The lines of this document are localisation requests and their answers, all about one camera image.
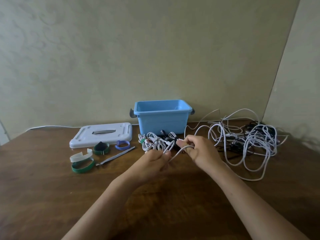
person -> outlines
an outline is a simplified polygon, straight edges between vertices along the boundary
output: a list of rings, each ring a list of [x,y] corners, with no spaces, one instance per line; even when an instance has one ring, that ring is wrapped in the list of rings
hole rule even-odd
[[[186,152],[222,189],[253,240],[308,239],[224,164],[210,140],[188,135],[179,147],[194,144]],[[126,172],[114,179],[98,200],[62,238],[106,239],[112,223],[131,193],[168,167],[171,152],[150,150]]]

storage box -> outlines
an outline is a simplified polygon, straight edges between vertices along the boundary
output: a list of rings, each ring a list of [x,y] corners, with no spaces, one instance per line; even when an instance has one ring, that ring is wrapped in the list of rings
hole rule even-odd
[[[141,134],[161,135],[161,130],[183,134],[188,116],[194,112],[183,100],[139,101],[130,110],[130,117],[138,117]]]

bin handle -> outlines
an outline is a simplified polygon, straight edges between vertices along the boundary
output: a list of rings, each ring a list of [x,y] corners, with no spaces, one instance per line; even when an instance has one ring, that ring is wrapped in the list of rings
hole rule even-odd
[[[131,118],[136,118],[137,116],[134,114],[134,111],[130,109],[129,115]]]

white velcro strap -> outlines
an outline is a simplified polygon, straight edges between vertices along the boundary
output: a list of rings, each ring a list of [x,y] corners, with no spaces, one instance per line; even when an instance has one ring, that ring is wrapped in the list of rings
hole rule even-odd
[[[70,157],[70,161],[72,163],[76,163],[76,162],[79,162],[79,161],[82,161],[82,160],[85,160],[85,159],[91,157],[92,156],[92,149],[88,148],[87,152],[88,152],[88,154],[86,154],[86,155],[83,155],[82,152],[79,152],[77,154],[72,155]]]

person's right hand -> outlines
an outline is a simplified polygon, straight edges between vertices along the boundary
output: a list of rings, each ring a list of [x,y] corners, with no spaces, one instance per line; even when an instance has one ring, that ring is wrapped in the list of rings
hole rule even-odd
[[[185,150],[194,163],[205,172],[212,166],[220,167],[223,165],[217,149],[209,139],[188,135],[184,140],[177,140],[176,143],[180,148],[194,144],[194,149],[188,147]]]

